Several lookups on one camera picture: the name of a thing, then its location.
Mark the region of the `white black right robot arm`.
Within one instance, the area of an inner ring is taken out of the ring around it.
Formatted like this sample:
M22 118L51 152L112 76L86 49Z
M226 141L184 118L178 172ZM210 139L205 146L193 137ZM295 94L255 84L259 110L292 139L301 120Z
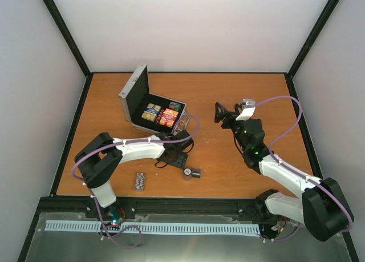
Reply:
M353 213L338 182L309 175L286 163L264 143L262 121L254 119L255 102L244 99L228 111L215 104L214 121L230 129L245 164L269 177L293 196L268 190L257 196L257 211L262 218L280 215L303 224L319 241L338 232L347 232L354 222Z

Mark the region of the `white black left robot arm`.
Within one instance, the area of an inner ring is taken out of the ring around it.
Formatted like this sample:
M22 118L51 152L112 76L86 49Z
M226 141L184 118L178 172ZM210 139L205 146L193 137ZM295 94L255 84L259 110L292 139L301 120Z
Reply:
M81 173L80 179L98 201L99 212L111 218L119 210L110 182L118 165L140 159L156 159L173 165L193 143L186 130L176 135L157 133L137 139L112 138L103 132L76 154L75 165Z

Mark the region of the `blue Texas Hold'em card deck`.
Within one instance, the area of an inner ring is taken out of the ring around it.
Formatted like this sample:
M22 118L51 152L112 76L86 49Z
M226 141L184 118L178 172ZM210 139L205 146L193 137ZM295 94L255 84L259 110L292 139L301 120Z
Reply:
M145 120L154 122L155 119L157 118L160 110L161 110L161 106L153 104L153 103L149 103L147 105L146 109L144 110L144 112L142 113L141 117Z

